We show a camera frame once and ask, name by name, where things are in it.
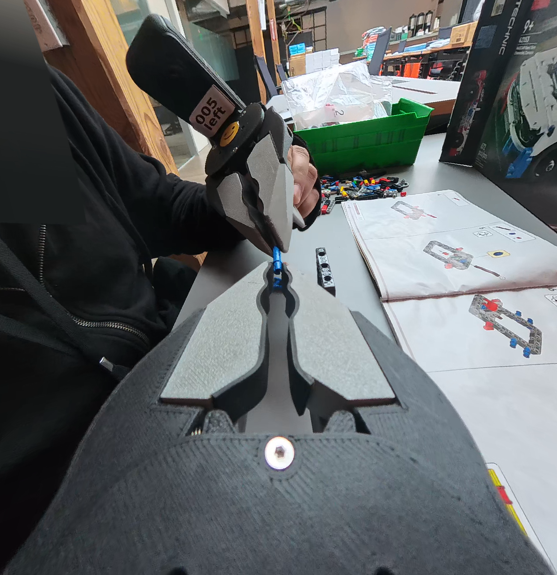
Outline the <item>wide wooden post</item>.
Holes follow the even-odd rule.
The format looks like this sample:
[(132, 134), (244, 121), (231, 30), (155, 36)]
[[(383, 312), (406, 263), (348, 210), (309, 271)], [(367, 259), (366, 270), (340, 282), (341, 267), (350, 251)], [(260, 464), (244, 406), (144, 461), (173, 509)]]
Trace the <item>wide wooden post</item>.
[(69, 43), (46, 52), (47, 62), (76, 84), (131, 148), (178, 174), (149, 97), (127, 71), (128, 45), (111, 1), (46, 3)]

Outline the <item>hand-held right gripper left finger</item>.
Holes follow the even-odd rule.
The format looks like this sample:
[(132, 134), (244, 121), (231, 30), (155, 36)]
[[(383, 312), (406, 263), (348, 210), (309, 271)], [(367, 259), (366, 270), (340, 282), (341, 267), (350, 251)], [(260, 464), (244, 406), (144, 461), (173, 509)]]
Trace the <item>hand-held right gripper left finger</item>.
[(218, 409), (238, 421), (268, 387), (271, 263), (262, 263), (181, 328), (189, 335), (160, 399), (166, 404)]

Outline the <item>black lego set box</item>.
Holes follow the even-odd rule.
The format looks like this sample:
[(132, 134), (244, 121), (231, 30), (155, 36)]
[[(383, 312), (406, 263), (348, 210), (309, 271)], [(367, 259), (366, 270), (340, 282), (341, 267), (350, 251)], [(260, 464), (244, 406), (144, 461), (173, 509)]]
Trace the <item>black lego set box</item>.
[(484, 1), (440, 162), (471, 166), (557, 233), (557, 1)]

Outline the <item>grey background table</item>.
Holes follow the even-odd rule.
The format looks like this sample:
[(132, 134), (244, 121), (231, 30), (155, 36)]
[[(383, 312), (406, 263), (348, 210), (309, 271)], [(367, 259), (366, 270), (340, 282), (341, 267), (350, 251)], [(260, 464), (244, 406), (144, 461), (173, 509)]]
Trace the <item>grey background table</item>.
[(455, 101), (461, 85), (458, 81), (401, 76), (387, 76), (387, 79), (392, 83), (393, 104), (397, 104), (403, 98), (434, 107), (438, 102)]

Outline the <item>pile of loose lego pieces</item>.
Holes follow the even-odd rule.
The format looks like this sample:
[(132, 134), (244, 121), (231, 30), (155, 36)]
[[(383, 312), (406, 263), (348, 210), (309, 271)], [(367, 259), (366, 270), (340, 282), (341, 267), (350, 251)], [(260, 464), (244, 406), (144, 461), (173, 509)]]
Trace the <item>pile of loose lego pieces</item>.
[(332, 212), (337, 204), (349, 201), (365, 201), (405, 197), (409, 183), (397, 176), (386, 176), (385, 171), (369, 174), (366, 171), (352, 178), (323, 176), (319, 178), (321, 202), (320, 214)]

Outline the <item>black lego beam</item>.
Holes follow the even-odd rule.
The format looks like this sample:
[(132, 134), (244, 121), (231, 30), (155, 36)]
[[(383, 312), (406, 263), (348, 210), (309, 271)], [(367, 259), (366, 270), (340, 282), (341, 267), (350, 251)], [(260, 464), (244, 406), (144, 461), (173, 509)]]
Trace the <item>black lego beam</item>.
[(316, 248), (317, 263), (317, 283), (332, 296), (336, 295), (335, 282), (332, 276), (332, 269), (328, 260), (326, 249), (323, 247)]

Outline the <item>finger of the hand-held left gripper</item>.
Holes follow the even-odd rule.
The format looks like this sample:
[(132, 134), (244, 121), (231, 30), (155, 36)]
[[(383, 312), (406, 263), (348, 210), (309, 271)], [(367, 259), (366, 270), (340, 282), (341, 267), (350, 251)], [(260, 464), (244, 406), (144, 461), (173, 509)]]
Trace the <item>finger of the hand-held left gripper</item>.
[(249, 175), (258, 184), (259, 211), (271, 247), (288, 252), (293, 224), (294, 180), (287, 163), (280, 162), (272, 135), (255, 144), (247, 158)]
[(265, 253), (280, 247), (280, 194), (266, 176), (231, 173), (217, 195), (225, 218), (245, 239)]

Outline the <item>person's left hand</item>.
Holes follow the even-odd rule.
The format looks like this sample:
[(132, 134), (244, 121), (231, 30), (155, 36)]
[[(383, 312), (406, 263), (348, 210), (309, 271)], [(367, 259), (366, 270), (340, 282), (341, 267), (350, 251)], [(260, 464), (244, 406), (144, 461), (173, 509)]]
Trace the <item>person's left hand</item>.
[(315, 188), (318, 172), (310, 162), (308, 151), (301, 146), (289, 148), (288, 160), (294, 180), (293, 205), (303, 218), (310, 215), (320, 199), (320, 192)]

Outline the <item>blue lego pin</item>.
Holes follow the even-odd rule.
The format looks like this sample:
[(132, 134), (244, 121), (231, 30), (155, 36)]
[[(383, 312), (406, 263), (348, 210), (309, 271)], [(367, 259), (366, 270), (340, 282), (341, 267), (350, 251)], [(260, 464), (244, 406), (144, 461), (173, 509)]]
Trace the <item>blue lego pin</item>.
[(268, 284), (273, 293), (283, 290), (283, 261), (282, 251), (278, 246), (273, 248), (272, 269), (268, 272)]

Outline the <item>lego instruction booklet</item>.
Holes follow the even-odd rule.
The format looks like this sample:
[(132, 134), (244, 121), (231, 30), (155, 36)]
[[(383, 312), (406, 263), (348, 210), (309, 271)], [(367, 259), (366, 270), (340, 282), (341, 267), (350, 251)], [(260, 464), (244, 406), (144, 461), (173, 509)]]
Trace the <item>lego instruction booklet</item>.
[(454, 190), (342, 209), (402, 350), (557, 574), (557, 247)]

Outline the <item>narrow wooden post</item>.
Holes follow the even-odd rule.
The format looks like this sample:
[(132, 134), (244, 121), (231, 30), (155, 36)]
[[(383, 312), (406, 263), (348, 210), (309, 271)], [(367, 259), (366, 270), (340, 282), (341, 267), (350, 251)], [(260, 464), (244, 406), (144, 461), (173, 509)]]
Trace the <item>narrow wooden post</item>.
[[(280, 77), (276, 71), (276, 64), (280, 63), (280, 51), (278, 44), (277, 21), (275, 12), (275, 2), (265, 1), (266, 10), (263, 10), (264, 15), (260, 16), (260, 8), (262, 7), (261, 1), (246, 1), (246, 11), (249, 23), (249, 31), (251, 35), (252, 47), (254, 56), (262, 56), (267, 63), (270, 62), (270, 72), (275, 76), (275, 81), (280, 83)], [(264, 35), (261, 27), (261, 18), (269, 20), (269, 34), (271, 42), (271, 56), (266, 56)]]

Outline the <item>green plastic bin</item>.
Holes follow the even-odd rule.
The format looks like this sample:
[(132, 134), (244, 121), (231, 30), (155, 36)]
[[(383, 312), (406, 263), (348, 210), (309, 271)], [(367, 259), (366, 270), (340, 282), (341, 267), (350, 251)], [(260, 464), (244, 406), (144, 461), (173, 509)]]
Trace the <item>green plastic bin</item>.
[(432, 111), (401, 98), (387, 117), (295, 133), (307, 143), (320, 175), (410, 166), (416, 161)]

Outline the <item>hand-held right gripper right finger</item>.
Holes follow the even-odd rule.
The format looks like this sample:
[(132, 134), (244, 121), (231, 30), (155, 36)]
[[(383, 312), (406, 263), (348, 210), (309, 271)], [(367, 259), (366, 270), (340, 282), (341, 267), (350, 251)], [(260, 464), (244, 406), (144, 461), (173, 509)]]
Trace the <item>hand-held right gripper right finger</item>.
[(396, 395), (351, 311), (284, 266), (290, 394), (299, 415), (391, 405)]

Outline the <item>person's left forearm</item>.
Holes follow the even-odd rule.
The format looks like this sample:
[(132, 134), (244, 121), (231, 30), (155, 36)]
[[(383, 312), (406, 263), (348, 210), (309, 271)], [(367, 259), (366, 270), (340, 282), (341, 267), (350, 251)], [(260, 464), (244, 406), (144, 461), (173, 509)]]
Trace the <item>person's left forearm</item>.
[(125, 208), (152, 258), (230, 249), (244, 239), (209, 204), (204, 184), (167, 174), (159, 161), (126, 147), (114, 169)]

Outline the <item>clear plastic bags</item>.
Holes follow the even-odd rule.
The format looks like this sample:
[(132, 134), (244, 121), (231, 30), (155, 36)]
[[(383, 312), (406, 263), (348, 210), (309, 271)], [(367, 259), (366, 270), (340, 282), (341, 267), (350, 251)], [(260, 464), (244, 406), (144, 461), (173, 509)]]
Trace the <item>clear plastic bags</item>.
[(364, 60), (294, 76), (282, 83), (298, 131), (392, 114), (392, 83), (371, 76)]

